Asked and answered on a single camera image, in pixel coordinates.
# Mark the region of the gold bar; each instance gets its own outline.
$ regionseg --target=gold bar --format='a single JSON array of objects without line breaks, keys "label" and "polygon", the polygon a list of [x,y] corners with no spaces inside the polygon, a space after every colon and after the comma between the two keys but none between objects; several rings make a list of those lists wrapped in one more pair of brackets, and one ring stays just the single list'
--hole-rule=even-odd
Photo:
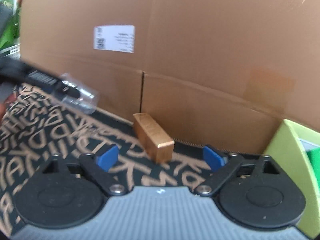
[{"label": "gold bar", "polygon": [[150,158],[157,164],[170,161],[174,140],[149,114],[134,114],[133,117],[133,130]]}]

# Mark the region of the green box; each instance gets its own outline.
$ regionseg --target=green box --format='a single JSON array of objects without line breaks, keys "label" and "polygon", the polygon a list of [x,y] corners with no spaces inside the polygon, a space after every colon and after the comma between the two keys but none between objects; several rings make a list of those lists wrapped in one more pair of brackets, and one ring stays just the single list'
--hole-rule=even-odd
[{"label": "green box", "polygon": [[0,5],[4,5],[7,8],[12,10],[12,18],[8,22],[6,29],[4,30],[4,33],[0,37],[0,50],[5,49],[7,47],[10,47],[13,45],[13,40],[15,37],[15,17],[13,17],[13,0],[0,0]]},{"label": "green box", "polygon": [[320,133],[283,120],[264,154],[272,156],[303,192],[306,209],[298,228],[314,239],[320,233],[320,192],[301,139],[320,145]]}]

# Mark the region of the green object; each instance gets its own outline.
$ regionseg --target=green object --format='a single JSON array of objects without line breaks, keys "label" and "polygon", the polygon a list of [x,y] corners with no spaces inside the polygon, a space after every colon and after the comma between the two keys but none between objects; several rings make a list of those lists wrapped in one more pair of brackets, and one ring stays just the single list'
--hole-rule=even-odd
[{"label": "green object", "polygon": [[314,239],[320,233],[320,191],[301,139],[320,145],[318,132],[290,120],[283,120],[264,154],[272,156],[303,192],[306,209],[298,228]]},{"label": "green object", "polygon": [[14,14],[15,39],[20,37],[20,13],[21,7],[18,5],[16,13]]},{"label": "green object", "polygon": [[4,30],[4,33],[0,37],[0,50],[5,49],[7,47],[10,47],[13,45],[13,40],[15,37],[15,19],[13,17],[13,0],[0,0],[0,4],[4,5],[10,9],[12,9],[12,18],[8,22],[6,29]]},{"label": "green object", "polygon": [[307,155],[315,173],[318,186],[320,187],[320,148],[307,151]]}]

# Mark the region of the cardboard wall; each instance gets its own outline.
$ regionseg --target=cardboard wall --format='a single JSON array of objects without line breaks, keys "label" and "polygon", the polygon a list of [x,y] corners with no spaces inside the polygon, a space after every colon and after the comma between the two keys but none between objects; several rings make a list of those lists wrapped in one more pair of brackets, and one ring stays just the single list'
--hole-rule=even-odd
[{"label": "cardboard wall", "polygon": [[[99,106],[133,120],[140,109],[142,65],[152,0],[23,0],[21,58],[100,92]],[[134,25],[134,53],[93,49],[97,25]]]},{"label": "cardboard wall", "polygon": [[[70,72],[131,120],[174,138],[261,153],[280,120],[320,130],[320,0],[24,0],[22,58]],[[134,53],[93,49],[129,24]]]}]

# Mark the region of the circular pad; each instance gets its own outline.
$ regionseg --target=circular pad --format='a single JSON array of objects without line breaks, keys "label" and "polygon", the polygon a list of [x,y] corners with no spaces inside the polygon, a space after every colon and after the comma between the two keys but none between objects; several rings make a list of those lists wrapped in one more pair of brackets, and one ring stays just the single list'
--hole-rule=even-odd
[{"label": "circular pad", "polygon": [[271,187],[253,187],[247,192],[247,200],[257,207],[275,207],[283,200],[282,193]]},{"label": "circular pad", "polygon": [[97,214],[103,195],[85,179],[53,173],[27,183],[17,194],[15,204],[26,223],[61,229],[80,225]]},{"label": "circular pad", "polygon": [[295,225],[305,207],[299,189],[289,181],[277,183],[277,176],[263,180],[251,177],[234,179],[221,189],[223,210],[250,227],[272,229]]}]

